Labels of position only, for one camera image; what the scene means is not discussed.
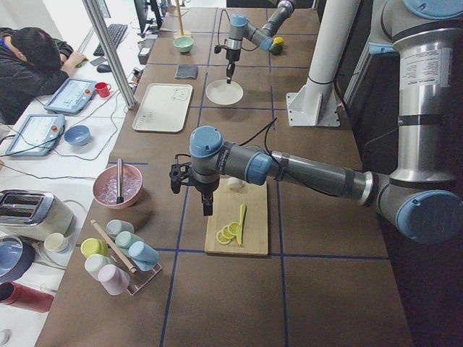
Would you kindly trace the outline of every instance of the red bottle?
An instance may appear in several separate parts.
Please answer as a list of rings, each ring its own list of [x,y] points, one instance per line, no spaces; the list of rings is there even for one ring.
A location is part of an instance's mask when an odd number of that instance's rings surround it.
[[[0,304],[3,305],[44,313],[50,310],[53,299],[51,294],[15,282],[0,284]]]

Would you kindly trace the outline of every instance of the green bowl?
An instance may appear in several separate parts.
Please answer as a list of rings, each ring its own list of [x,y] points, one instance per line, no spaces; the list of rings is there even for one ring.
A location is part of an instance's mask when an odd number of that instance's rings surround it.
[[[174,47],[179,50],[180,53],[188,53],[193,47],[193,38],[190,36],[180,36],[174,40]]]

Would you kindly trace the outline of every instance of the pink cup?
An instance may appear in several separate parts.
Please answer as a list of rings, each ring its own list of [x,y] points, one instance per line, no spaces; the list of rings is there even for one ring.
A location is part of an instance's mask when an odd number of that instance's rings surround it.
[[[98,272],[98,280],[108,293],[111,295],[119,295],[127,290],[130,283],[130,276],[116,265],[107,264]]]
[[[98,93],[99,96],[102,98],[106,98],[109,96],[109,91],[111,90],[111,85],[105,82],[98,82],[95,85],[95,90]]]

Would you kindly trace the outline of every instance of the label sticker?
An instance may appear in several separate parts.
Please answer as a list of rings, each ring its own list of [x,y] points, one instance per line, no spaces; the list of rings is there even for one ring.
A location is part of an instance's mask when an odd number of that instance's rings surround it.
[[[216,171],[222,175],[225,174],[226,161],[229,158],[232,147],[233,147],[232,142],[225,142],[222,145],[222,148],[220,149],[220,151],[218,152],[218,159],[216,162]]]
[[[442,48],[400,59],[400,90],[423,85],[450,87],[452,50]]]

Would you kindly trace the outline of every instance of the lemon slice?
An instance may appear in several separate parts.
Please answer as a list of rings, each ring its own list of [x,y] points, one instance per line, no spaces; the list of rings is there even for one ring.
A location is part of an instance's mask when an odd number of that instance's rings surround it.
[[[235,234],[232,234],[230,232],[229,226],[224,226],[221,231],[222,231],[222,235],[224,236],[225,239],[230,239],[231,240],[231,239],[233,239],[235,237]]]
[[[229,233],[233,236],[237,235],[237,228],[238,228],[237,222],[233,222],[228,225]]]
[[[231,239],[227,239],[223,234],[222,230],[219,230],[216,235],[216,240],[219,244],[229,244]]]

